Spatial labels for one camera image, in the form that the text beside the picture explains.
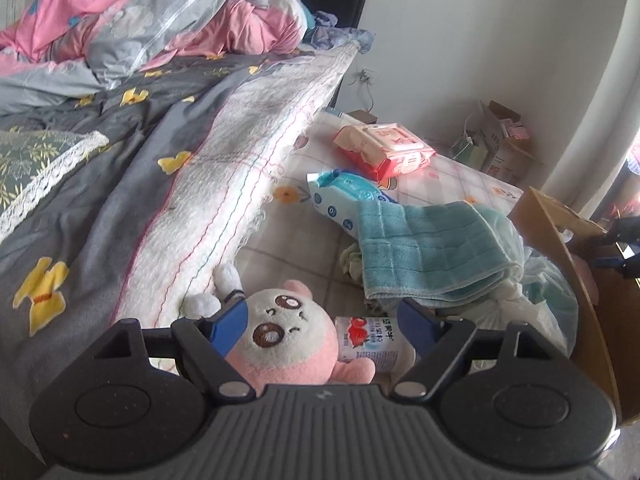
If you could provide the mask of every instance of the white lace trim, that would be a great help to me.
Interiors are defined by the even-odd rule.
[[[100,132],[86,137],[56,158],[22,190],[11,205],[0,215],[0,243],[35,209],[57,183],[84,160],[93,150],[106,146],[109,138]]]

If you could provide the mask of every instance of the plastic bag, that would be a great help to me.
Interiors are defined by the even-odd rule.
[[[525,247],[524,241],[519,232],[516,231],[515,225],[505,215],[481,204],[474,204],[474,207],[494,231],[495,238],[498,240],[502,250],[507,254],[507,257],[517,264],[517,267],[513,267],[508,277],[519,282],[522,278],[524,264],[532,249]]]
[[[511,280],[502,282],[488,294],[487,300],[465,310],[460,316],[473,321],[478,328],[489,330],[504,330],[511,321],[525,321],[564,355],[569,355],[566,338],[545,301],[531,303],[522,295],[522,286]],[[483,370],[490,368],[493,363],[474,361],[472,368]]]
[[[524,296],[531,303],[546,302],[558,320],[571,353],[578,332],[578,300],[562,272],[539,252],[533,251],[525,261],[520,283]]]

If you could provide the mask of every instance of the pink plush toy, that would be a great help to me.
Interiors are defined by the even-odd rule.
[[[214,274],[216,291],[226,304],[244,297],[238,271],[223,264]],[[187,317],[211,316],[220,304],[213,296],[187,298]],[[297,280],[282,288],[268,288],[246,298],[248,323],[226,355],[231,364],[260,394],[269,383],[325,384],[337,381],[368,384],[376,372],[374,362],[338,359],[338,338],[324,308],[312,299],[309,288]]]

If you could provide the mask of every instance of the blue clothing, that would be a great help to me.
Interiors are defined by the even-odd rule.
[[[363,28],[338,28],[336,27],[338,18],[328,12],[318,10],[316,12],[316,26],[309,29],[303,39],[303,43],[320,50],[329,50],[334,46],[341,46],[348,41],[355,40],[360,45],[359,52],[366,54],[371,50],[374,35]]]

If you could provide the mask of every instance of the teal towel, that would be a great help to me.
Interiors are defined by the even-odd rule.
[[[360,201],[358,239],[368,299],[460,306],[522,272],[467,202],[414,207]]]

